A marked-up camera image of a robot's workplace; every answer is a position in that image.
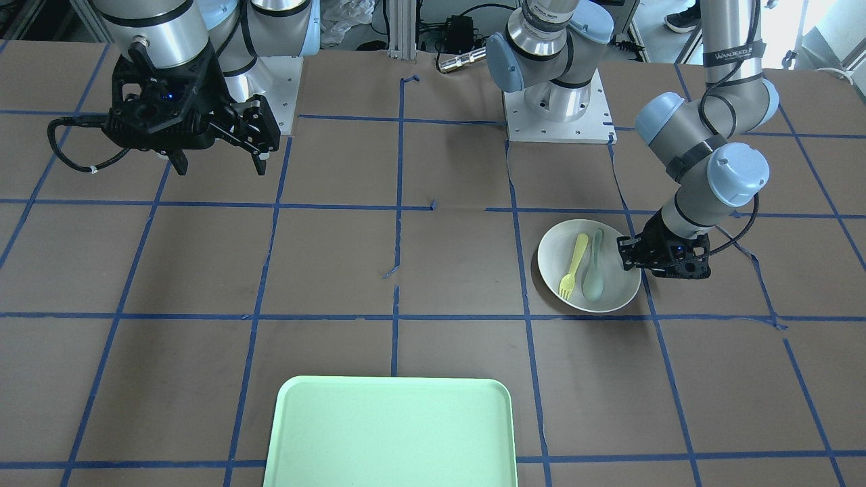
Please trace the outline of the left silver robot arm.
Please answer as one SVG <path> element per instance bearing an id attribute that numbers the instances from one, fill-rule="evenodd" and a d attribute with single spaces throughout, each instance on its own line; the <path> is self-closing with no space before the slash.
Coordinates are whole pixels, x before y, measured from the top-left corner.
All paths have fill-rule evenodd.
<path id="1" fill-rule="evenodd" d="M 758 203 L 769 164 L 733 137 L 766 123 L 779 105 L 762 74 L 760 16 L 758 1 L 702 1 L 702 98 L 661 93 L 639 111 L 637 132 L 679 188 L 640 233 L 616 241 L 625 271 L 708 278 L 708 232 L 735 209 Z M 612 16 L 594 2 L 523 1 L 486 40 L 486 64 L 501 91 L 523 93 L 541 118 L 573 121 L 583 109 L 561 104 L 587 99 L 613 34 Z"/>

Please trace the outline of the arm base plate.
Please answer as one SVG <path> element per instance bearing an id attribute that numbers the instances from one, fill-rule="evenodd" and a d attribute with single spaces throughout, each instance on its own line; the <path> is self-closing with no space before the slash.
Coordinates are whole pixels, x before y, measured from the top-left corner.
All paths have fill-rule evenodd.
<path id="1" fill-rule="evenodd" d="M 260 57 L 246 72 L 225 80 L 230 95 L 237 101 L 260 93 L 268 99 L 282 135 L 291 135 L 295 120 L 303 57 Z"/>
<path id="2" fill-rule="evenodd" d="M 553 81 L 504 93 L 508 141 L 613 144 L 618 141 L 601 77 L 570 89 Z"/>

